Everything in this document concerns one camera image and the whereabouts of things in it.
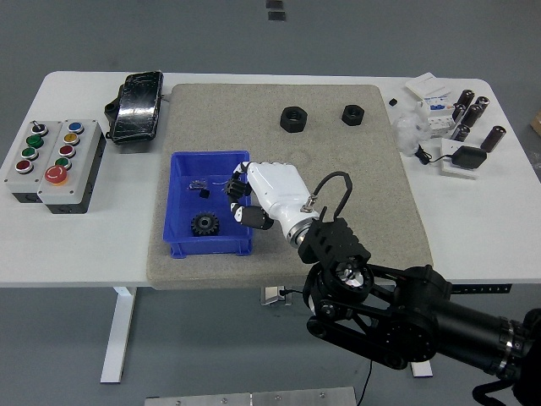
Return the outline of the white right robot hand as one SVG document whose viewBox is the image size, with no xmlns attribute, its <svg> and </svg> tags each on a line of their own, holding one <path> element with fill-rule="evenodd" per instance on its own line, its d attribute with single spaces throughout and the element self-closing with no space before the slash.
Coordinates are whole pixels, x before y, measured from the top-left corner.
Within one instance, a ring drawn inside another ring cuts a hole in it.
<svg viewBox="0 0 541 406">
<path fill-rule="evenodd" d="M 279 222 L 286 240 L 300 244 L 313 220 L 316 197 L 309 193 L 298 170 L 279 162 L 240 162 L 227 181 L 230 210 L 236 222 L 267 230 Z"/>
</svg>

